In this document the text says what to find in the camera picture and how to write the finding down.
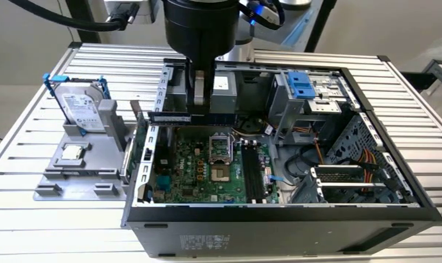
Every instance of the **computer chassis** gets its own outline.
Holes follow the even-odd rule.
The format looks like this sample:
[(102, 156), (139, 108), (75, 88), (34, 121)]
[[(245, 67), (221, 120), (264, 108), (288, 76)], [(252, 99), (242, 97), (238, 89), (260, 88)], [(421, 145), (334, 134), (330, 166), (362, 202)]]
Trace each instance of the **computer chassis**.
[[(249, 134), (242, 135), (242, 132), (237, 133), (236, 130), (230, 133), (232, 130), (226, 130), (226, 126), (238, 126), (236, 120), (218, 123), (221, 127), (206, 119), (197, 119), (197, 116), (190, 118), (186, 113), (169, 113), (183, 111), (183, 70), (183, 60), (165, 60), (154, 110), (157, 116), (163, 117), (151, 119), (154, 122), (149, 128), (139, 171), (131, 179), (123, 216), (123, 226), (131, 227), (151, 257), (373, 254), (442, 222), (440, 212), (426, 196), (348, 68), (217, 62), (217, 76), (228, 76), (228, 81), (224, 80), (221, 85), (229, 83), (230, 87), (216, 90), (212, 109), (226, 111), (221, 114), (236, 113), (237, 116), (249, 115), (257, 110), (266, 112), (269, 122), (262, 129), (264, 135), (257, 137), (244, 137)], [(292, 72), (302, 72), (310, 77), (316, 95), (320, 94), (314, 99), (300, 95), (308, 94), (305, 89), (310, 87), (302, 83), (296, 85)], [(313, 81), (314, 74), (328, 75), (336, 81), (332, 85), (324, 82), (321, 90), (320, 81)], [(340, 86), (338, 90), (330, 88), (336, 84)], [(264, 86), (270, 86), (270, 89), (254, 89)], [(217, 98), (224, 101), (221, 105), (225, 106), (217, 104)], [(328, 99), (330, 108), (322, 109), (316, 102)], [(321, 113), (328, 110), (329, 116), (348, 117), (328, 118), (328, 115)], [(209, 125), (206, 132), (204, 127), (197, 127), (198, 130), (181, 128), (185, 122), (195, 121), (198, 123), (190, 125), (202, 125), (204, 122)], [(298, 122), (320, 123), (310, 124), (310, 136), (300, 136), (296, 132)], [(257, 151), (256, 156), (260, 156), (264, 163), (257, 173), (261, 171), (260, 177), (270, 179), (264, 181), (266, 193), (260, 198), (256, 197), (258, 193), (253, 193), (253, 189), (260, 189), (258, 186), (253, 186), (250, 193), (246, 189), (245, 199), (244, 195), (228, 195), (226, 192), (220, 192), (220, 189), (213, 190), (218, 193), (217, 198), (214, 195), (205, 195), (201, 192), (205, 187), (199, 184), (221, 185), (221, 182), (210, 177), (210, 171), (213, 176), (221, 173), (222, 176), (216, 180), (222, 180), (226, 177), (222, 168), (212, 169), (210, 166), (218, 164), (208, 164), (208, 160), (204, 160), (198, 162), (199, 166), (190, 164), (194, 166), (187, 169), (185, 165), (191, 162), (181, 161), (186, 157), (181, 157), (178, 146), (173, 148), (178, 138), (193, 141), (197, 133), (197, 136), (205, 136), (208, 139), (220, 131), (226, 136), (233, 134), (233, 152), (240, 154), (242, 161), (248, 156), (245, 150)], [(288, 150), (289, 146), (301, 149), (308, 144), (314, 145), (317, 141), (328, 145), (324, 164), (310, 167), (302, 180), (292, 178), (294, 187), (282, 184), (280, 175), (288, 176), (281, 171), (281, 164), (285, 163), (285, 156), (297, 154)], [(190, 144), (190, 150), (182, 149), (182, 153), (189, 152), (190, 156), (197, 158), (201, 149), (202, 155), (206, 149), (198, 146), (198, 142)], [(360, 153), (361, 159), (365, 155), (366, 159), (369, 157), (365, 164), (356, 160)], [(222, 165), (232, 165), (230, 171), (225, 171), (234, 183), (234, 175), (240, 178), (242, 161), (238, 160), (237, 164), (236, 157), (232, 160), (234, 163)], [(269, 160), (276, 171), (274, 176), (268, 174)], [(191, 186), (198, 190), (185, 191), (182, 184), (175, 184), (174, 189), (174, 182), (179, 182), (175, 176), (181, 175), (173, 172), (193, 173), (193, 167), (195, 172)], [(365, 180), (369, 180), (370, 174), (366, 170), (373, 171), (374, 182), (373, 179), (368, 183), (353, 181), (353, 174), (361, 174), (361, 177), (365, 174)], [(242, 169), (241, 177), (246, 176), (245, 173), (248, 170)], [(354, 190), (342, 191), (344, 188), (337, 190), (337, 187)]]

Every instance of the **white sticker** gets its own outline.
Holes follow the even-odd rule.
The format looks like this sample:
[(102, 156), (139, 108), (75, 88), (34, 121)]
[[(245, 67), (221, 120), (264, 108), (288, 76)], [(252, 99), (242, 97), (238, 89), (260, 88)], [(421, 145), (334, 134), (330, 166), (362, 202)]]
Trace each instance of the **white sticker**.
[(225, 250), (230, 244), (232, 235), (181, 235), (183, 250)]
[(216, 85), (213, 86), (214, 89), (220, 90), (229, 90), (230, 89), (230, 84), (228, 81), (228, 77), (216, 77)]
[(89, 132), (102, 132), (105, 125), (93, 98), (86, 94), (63, 94), (62, 98), (77, 125)]
[(191, 116), (155, 116), (155, 122), (191, 122)]
[(268, 135), (270, 135), (272, 132), (273, 132), (273, 126), (269, 125), (269, 126), (266, 127), (266, 129), (265, 129), (265, 133), (266, 133)]

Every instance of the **aluminum extrusion table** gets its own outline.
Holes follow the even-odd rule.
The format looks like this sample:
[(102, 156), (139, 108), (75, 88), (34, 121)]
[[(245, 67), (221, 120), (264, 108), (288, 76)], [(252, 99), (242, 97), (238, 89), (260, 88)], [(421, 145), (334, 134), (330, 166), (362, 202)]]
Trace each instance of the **aluminum extrusion table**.
[[(118, 113), (135, 121), (130, 100), (153, 109), (169, 48), (83, 44), (70, 47), (53, 74), (105, 75)], [(377, 56), (258, 50), (257, 62), (348, 67), (388, 132), (442, 213), (442, 120), (390, 62)], [(0, 143), (0, 261), (149, 262), (131, 230), (121, 229), (125, 202), (34, 201), (34, 189), (63, 136), (63, 114), (45, 86)], [(442, 225), (373, 256), (199, 258), (174, 261), (442, 262)]]

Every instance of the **ram slot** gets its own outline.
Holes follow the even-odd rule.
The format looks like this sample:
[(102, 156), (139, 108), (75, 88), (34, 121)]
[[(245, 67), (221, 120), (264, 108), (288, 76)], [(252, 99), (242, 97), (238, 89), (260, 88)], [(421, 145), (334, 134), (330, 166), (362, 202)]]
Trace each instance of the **ram slot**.
[(242, 169), (246, 183), (246, 196), (249, 203), (262, 203), (264, 181), (257, 147), (253, 144), (242, 146)]

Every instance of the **motherboard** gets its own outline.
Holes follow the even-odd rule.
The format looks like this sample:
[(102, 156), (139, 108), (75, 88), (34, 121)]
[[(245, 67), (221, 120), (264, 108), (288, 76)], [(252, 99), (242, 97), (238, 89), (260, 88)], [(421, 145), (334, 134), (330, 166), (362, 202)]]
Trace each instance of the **motherboard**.
[[(256, 153), (246, 156), (242, 144), (246, 141), (233, 139), (216, 134), (206, 140), (178, 141), (171, 175), (159, 175), (157, 179), (155, 202), (278, 203), (277, 186), (269, 179), (273, 163), (268, 145), (252, 147)], [(261, 196), (254, 201), (250, 198), (253, 189)]]

